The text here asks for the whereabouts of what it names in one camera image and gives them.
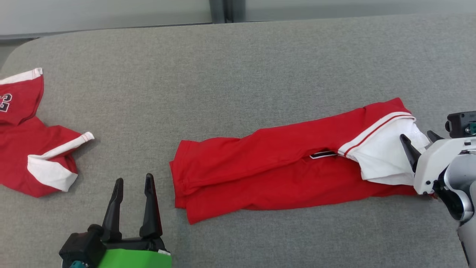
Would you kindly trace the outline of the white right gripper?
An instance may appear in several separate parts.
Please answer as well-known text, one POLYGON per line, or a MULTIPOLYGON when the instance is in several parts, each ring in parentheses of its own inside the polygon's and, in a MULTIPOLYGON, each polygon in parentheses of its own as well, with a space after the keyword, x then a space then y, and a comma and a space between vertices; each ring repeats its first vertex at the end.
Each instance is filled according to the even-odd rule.
POLYGON ((433 193, 433 184, 444 172, 443 181, 451 190, 466 190, 475 181, 475 137, 444 139, 432 130, 427 137, 433 143, 423 154, 411 140, 400 134, 400 142, 414 176, 418 194, 433 193))

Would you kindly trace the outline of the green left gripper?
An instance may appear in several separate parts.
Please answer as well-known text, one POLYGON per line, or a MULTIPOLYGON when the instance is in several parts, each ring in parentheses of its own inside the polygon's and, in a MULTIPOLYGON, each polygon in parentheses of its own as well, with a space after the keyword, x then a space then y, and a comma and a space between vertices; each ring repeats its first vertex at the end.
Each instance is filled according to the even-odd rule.
POLYGON ((102 223, 104 233, 101 240, 102 242, 121 242, 106 244, 107 250, 99 268, 172 267, 171 253, 167 251, 162 238, 160 238, 163 231, 155 181, 151 173, 146 174, 144 194, 146 196, 144 220, 139 230, 139 235, 143 239, 121 241, 119 221, 120 205, 123 201, 123 179, 116 180, 102 223))

